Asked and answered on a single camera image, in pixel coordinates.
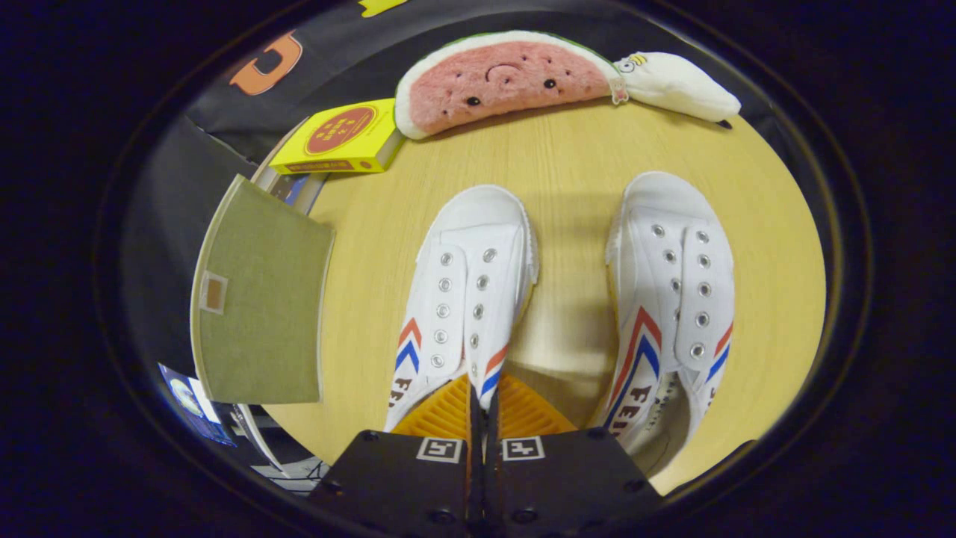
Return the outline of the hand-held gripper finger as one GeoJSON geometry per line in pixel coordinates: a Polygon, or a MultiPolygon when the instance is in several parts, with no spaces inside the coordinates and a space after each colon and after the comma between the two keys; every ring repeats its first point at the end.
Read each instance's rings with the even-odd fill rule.
{"type": "Polygon", "coordinates": [[[466,528],[481,511],[480,419],[461,376],[394,429],[359,432],[308,502],[358,528],[466,528]]]}
{"type": "Polygon", "coordinates": [[[631,528],[663,498],[604,427],[578,428],[515,376],[491,407],[485,505],[500,528],[631,528]]]}

